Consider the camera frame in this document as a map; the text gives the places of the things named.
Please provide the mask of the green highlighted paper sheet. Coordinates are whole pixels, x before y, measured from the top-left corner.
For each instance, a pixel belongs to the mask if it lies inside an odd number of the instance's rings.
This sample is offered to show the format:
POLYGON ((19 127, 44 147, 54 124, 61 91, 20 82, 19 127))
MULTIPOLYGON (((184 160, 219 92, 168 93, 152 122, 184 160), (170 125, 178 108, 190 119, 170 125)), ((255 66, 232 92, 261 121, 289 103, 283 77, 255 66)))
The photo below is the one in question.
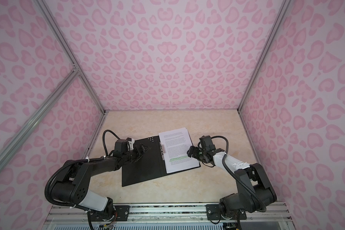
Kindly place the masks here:
POLYGON ((200 167, 197 159, 188 156, 193 146, 188 130, 183 127, 159 133, 167 174, 173 174, 200 167))

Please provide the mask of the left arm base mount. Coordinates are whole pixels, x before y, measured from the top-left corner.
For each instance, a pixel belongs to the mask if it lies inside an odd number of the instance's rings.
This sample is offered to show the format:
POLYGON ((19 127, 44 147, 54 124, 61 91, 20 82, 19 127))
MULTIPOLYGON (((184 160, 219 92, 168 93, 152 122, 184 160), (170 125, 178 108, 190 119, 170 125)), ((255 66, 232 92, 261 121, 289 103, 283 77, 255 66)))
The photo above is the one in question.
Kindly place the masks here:
POLYGON ((89 211, 87 218, 89 221, 97 222, 127 221, 129 210, 128 205, 107 206, 104 211, 89 211))

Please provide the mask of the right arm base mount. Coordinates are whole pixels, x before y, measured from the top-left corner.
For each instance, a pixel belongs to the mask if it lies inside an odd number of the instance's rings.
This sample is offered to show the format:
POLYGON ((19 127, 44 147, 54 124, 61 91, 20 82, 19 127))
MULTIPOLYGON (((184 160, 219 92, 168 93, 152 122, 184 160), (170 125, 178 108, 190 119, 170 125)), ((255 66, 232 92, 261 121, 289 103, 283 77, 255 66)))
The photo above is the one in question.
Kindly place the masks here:
POLYGON ((207 204, 206 216, 209 221, 218 222, 224 220, 247 220, 247 215, 243 210, 228 210, 221 203, 207 204))

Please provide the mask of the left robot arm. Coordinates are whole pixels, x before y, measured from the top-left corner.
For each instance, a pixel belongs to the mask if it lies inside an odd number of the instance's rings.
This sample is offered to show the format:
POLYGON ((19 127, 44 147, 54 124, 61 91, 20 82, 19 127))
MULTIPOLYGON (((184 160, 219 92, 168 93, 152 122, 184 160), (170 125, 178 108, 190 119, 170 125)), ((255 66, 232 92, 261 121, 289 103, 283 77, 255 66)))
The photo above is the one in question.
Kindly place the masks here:
POLYGON ((45 185, 45 198, 56 206, 82 209, 110 219, 116 212, 113 200, 91 191, 91 178, 136 163, 148 150, 149 146, 128 138, 117 140, 114 150, 105 156, 68 160, 49 178, 45 185))

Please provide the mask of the blue black file folder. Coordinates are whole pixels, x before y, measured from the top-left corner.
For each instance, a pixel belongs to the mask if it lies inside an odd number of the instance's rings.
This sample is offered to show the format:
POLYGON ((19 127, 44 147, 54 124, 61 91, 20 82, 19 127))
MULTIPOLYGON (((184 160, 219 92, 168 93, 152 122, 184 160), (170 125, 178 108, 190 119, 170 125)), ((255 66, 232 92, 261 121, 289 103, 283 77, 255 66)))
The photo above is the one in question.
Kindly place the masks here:
POLYGON ((159 135, 135 143, 147 145, 150 149, 136 163, 122 167, 123 187, 170 175, 166 173, 159 135))

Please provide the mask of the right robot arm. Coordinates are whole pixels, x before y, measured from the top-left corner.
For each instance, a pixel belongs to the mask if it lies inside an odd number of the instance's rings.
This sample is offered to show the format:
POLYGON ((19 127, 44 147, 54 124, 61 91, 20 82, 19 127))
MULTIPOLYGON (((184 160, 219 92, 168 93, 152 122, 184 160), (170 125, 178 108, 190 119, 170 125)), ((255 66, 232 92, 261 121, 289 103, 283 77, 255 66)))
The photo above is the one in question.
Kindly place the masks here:
POLYGON ((208 210, 213 215, 209 219, 246 219, 246 212, 266 212, 267 206, 277 201, 277 195, 263 166, 242 162, 228 151, 229 141, 224 136, 202 136, 198 145, 187 151, 188 157, 223 169, 236 183, 237 193, 221 198, 216 205, 218 211, 208 210))

